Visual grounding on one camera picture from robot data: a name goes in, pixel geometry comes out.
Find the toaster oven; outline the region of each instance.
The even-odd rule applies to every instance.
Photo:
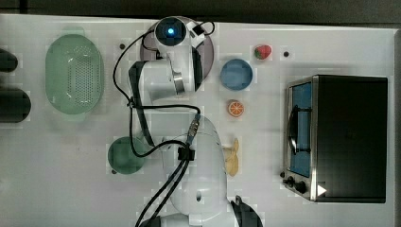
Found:
[[[285,187],[317,202],[386,200],[386,78],[317,75],[287,87]]]

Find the oven knob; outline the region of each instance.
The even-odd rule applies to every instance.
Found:
[[[306,192],[306,184],[303,181],[300,181],[298,183],[295,183],[295,189],[299,191],[301,194],[304,194]]]
[[[293,177],[288,177],[286,180],[283,180],[283,183],[286,183],[288,187],[293,187],[295,181]]]

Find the oven handle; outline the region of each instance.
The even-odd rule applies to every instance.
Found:
[[[291,114],[289,115],[289,120],[287,124],[287,135],[288,135],[288,143],[291,151],[294,155],[299,151],[303,151],[297,148],[297,140],[298,140],[298,112],[312,112],[311,108],[299,108],[298,105],[295,105],[292,108]]]

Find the green mug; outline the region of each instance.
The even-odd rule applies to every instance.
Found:
[[[146,144],[144,136],[134,136],[132,139],[133,147],[139,154],[144,154],[150,150],[150,146]],[[108,154],[109,164],[114,171],[121,174],[132,174],[144,165],[145,158],[136,157],[132,153],[130,138],[121,137],[115,140],[109,147]]]

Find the oven window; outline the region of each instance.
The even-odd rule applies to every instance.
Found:
[[[298,133],[296,149],[291,152],[289,170],[309,177],[310,174],[310,116],[312,108],[312,84],[305,83],[292,87],[292,110],[297,108]]]

